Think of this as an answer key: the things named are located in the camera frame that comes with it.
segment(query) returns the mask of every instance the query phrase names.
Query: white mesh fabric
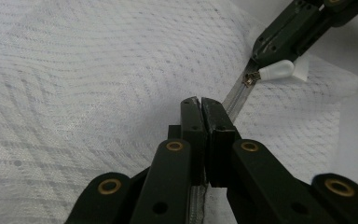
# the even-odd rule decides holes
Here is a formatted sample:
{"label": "white mesh fabric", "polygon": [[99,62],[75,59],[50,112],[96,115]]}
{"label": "white mesh fabric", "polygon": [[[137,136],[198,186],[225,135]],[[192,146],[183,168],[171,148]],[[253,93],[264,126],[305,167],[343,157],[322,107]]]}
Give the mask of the white mesh fabric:
{"label": "white mesh fabric", "polygon": [[[63,223],[91,179],[111,171],[133,176],[150,165],[168,125],[179,123],[183,99],[225,99],[251,54],[250,31],[259,25],[219,2],[0,1],[0,223]],[[315,76],[340,71],[318,64],[328,69]],[[284,164],[301,163],[308,147],[280,152],[275,138],[261,136],[271,133],[248,130],[266,116],[259,99],[273,108],[285,100],[280,94],[293,88],[266,85],[255,88],[258,98],[249,99],[236,124],[244,137],[264,142]],[[266,96],[271,85],[278,89],[269,94],[278,95]],[[321,91],[339,85],[334,79]],[[331,118],[322,118],[331,122],[326,135],[331,141],[325,141],[331,147],[318,150],[324,155],[337,142],[339,97],[315,96],[320,95],[303,94],[286,103],[290,113],[302,100],[328,107]],[[279,118],[291,119],[282,116],[284,109]],[[312,114],[314,108],[301,110]],[[270,120],[273,114],[269,109]],[[321,114],[312,115],[319,120]],[[290,132],[286,128],[282,138]],[[297,137],[301,144],[310,135]],[[328,160],[321,164],[321,157],[291,171],[308,178],[325,169]],[[224,200],[218,196],[210,197]],[[206,220],[232,223],[218,204],[206,205]]]}

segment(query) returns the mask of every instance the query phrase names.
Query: brass screw hole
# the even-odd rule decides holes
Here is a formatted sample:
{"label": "brass screw hole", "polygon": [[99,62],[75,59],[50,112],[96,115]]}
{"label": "brass screw hole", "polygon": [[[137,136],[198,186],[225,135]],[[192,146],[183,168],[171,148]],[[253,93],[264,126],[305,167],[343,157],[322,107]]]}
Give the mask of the brass screw hole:
{"label": "brass screw hole", "polygon": [[167,149],[170,151],[179,151],[183,148],[183,144],[180,142],[170,142],[167,144]]}
{"label": "brass screw hole", "polygon": [[330,191],[334,192],[343,197],[352,197],[354,195],[353,187],[349,186],[347,183],[340,181],[338,179],[326,179],[324,184]]}
{"label": "brass screw hole", "polygon": [[121,182],[117,179],[106,179],[98,186],[98,191],[103,194],[116,193],[121,188]]}
{"label": "brass screw hole", "polygon": [[258,151],[258,146],[255,143],[251,143],[251,142],[244,142],[241,144],[241,148],[246,150],[246,151]]}

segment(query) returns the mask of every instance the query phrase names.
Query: white surface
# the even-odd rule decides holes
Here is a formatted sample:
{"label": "white surface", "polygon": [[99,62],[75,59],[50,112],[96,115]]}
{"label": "white surface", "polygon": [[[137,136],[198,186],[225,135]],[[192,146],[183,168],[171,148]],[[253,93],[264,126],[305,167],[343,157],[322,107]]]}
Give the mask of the white surface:
{"label": "white surface", "polygon": [[[63,223],[92,178],[150,164],[179,102],[226,97],[259,27],[217,2],[0,1],[0,223]],[[312,64],[307,83],[259,84],[237,119],[304,180],[327,169],[339,100],[358,84]],[[216,195],[212,223],[233,223]]]}
{"label": "white surface", "polygon": [[[262,23],[270,24],[289,0],[232,0]],[[358,16],[343,27],[330,29],[311,53],[358,75]],[[358,183],[358,92],[341,106],[338,154],[331,170]]]}
{"label": "white surface", "polygon": [[295,72],[293,76],[302,81],[308,80],[308,72],[310,71],[310,55],[305,53],[295,60]]}

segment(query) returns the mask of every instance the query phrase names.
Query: small white object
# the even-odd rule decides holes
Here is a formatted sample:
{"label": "small white object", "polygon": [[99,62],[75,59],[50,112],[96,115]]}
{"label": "small white object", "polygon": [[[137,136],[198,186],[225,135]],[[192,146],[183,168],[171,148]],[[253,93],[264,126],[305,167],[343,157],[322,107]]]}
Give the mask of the small white object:
{"label": "small white object", "polygon": [[295,65],[288,60],[282,60],[258,70],[261,80],[290,77],[294,71]]}

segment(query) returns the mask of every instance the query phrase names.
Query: white cloth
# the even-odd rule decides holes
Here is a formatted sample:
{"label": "white cloth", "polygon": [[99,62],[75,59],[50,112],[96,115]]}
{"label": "white cloth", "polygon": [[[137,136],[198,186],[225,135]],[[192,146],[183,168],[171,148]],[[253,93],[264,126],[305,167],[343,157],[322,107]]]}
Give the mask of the white cloth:
{"label": "white cloth", "polygon": [[[183,99],[225,99],[260,27],[218,0],[1,0],[0,223],[63,223],[97,175],[142,171]],[[236,121],[306,180],[327,169],[358,85],[310,68],[307,83],[257,84]],[[205,222],[234,223],[219,195]]]}

